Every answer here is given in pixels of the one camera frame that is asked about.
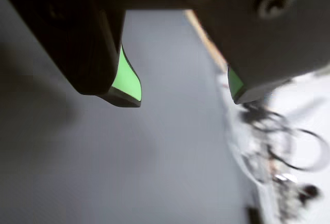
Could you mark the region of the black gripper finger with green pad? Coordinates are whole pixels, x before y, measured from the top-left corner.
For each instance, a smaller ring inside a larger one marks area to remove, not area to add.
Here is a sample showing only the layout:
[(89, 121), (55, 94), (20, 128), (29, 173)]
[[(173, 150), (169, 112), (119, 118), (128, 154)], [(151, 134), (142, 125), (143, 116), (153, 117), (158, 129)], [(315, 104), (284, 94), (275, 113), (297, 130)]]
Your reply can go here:
[(187, 0), (242, 81), (235, 103), (329, 63), (329, 0)]
[(73, 88), (124, 108), (141, 105), (141, 83), (96, 0), (9, 0)]

